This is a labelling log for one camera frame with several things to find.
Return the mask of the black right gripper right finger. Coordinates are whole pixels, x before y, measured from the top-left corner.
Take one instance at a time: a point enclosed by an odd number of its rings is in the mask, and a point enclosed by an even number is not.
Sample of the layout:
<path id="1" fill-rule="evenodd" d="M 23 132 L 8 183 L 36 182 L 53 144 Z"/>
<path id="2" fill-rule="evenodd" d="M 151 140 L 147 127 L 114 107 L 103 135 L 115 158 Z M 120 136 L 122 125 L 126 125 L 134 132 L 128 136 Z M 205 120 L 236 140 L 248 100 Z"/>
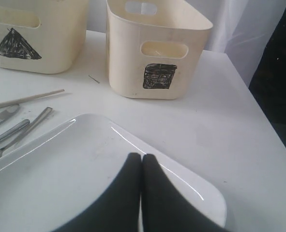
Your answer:
<path id="1" fill-rule="evenodd" d="M 225 232 L 193 207 L 170 182 L 153 154 L 142 160 L 145 232 Z"/>

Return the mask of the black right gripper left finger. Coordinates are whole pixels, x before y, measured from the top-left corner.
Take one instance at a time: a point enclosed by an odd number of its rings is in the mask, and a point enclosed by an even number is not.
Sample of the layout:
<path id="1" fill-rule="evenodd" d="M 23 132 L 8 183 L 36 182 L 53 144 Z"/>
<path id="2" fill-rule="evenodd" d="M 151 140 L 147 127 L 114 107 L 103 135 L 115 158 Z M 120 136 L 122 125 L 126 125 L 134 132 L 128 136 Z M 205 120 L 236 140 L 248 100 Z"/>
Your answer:
<path id="1" fill-rule="evenodd" d="M 137 232 L 142 159 L 130 153 L 121 170 L 101 196 L 57 232 Z"/>

